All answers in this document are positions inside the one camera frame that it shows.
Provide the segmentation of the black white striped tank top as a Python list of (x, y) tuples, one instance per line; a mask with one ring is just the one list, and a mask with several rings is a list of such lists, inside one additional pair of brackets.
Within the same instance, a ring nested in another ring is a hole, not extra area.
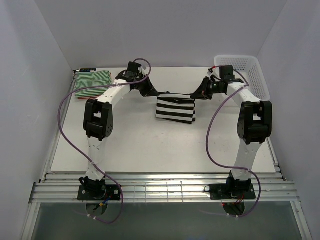
[(157, 119), (192, 124), (196, 121), (196, 100), (189, 95), (163, 93), (157, 97)]

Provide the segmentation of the green white striped tank top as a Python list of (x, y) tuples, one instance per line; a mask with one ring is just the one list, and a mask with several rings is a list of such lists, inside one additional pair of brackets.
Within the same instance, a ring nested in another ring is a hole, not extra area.
[(109, 70), (95, 72), (79, 72), (75, 78), (74, 89), (82, 89), (74, 93), (76, 98), (101, 96), (112, 85), (112, 74)]

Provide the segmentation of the red white striped tank top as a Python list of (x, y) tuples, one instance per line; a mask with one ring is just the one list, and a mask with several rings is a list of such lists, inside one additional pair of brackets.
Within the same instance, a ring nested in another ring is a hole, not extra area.
[(97, 99), (99, 96), (86, 96), (86, 97), (77, 97), (78, 100), (89, 100), (89, 99)]

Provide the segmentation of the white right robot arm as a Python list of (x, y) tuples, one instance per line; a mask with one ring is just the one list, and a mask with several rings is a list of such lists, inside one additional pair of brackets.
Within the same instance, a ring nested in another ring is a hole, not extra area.
[(213, 123), (229, 101), (233, 100), (239, 107), (239, 116), (236, 126), (240, 139), (239, 148), (234, 166), (222, 165), (212, 156), (209, 159), (217, 166), (229, 169), (229, 177), (225, 184), (226, 194), (237, 199), (244, 192), (249, 191), (252, 167), (261, 145), (272, 133), (273, 105), (270, 101), (257, 98), (249, 90), (248, 80), (241, 75), (236, 78), (239, 71), (232, 65), (215, 65), (208, 69), (208, 75), (203, 79), (198, 89), (191, 94), (195, 100), (211, 100), (215, 94), (224, 94), (226, 99), (213, 114), (205, 137), (209, 143)]

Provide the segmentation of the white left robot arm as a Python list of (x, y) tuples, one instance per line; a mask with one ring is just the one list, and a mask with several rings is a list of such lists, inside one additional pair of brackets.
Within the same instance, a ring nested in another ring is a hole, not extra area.
[(102, 161), (107, 139), (114, 129), (113, 109), (132, 90), (139, 91), (142, 97), (157, 97), (160, 93), (152, 85), (149, 73), (145, 73), (139, 59), (130, 61), (127, 69), (120, 72), (101, 96), (89, 99), (85, 104), (83, 129), (88, 140), (90, 164), (85, 177), (79, 179), (84, 190), (95, 200), (106, 195), (105, 177), (99, 164)]

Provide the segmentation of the white perforated plastic basket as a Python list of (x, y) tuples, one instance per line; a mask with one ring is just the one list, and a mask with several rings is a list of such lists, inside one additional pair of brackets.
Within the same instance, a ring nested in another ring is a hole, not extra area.
[(249, 55), (217, 55), (214, 57), (215, 66), (229, 66), (242, 73), (250, 91), (262, 101), (270, 100), (268, 86), (258, 59)]

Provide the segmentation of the blue label sticker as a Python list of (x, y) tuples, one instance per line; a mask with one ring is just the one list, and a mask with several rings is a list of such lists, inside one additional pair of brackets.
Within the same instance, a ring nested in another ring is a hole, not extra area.
[(79, 70), (80, 73), (92, 73), (92, 72), (96, 72), (97, 69), (96, 68), (81, 68)]

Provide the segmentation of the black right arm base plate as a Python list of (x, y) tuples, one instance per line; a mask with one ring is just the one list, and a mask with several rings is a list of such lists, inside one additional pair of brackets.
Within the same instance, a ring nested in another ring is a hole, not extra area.
[(256, 194), (252, 180), (228, 177), (226, 183), (213, 183), (204, 187), (211, 200), (255, 200)]

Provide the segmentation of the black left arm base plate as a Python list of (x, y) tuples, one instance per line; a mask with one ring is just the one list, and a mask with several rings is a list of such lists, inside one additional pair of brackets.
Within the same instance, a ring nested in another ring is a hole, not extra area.
[(87, 176), (79, 179), (78, 201), (119, 201), (121, 189), (116, 184), (106, 184), (104, 179), (91, 180)]

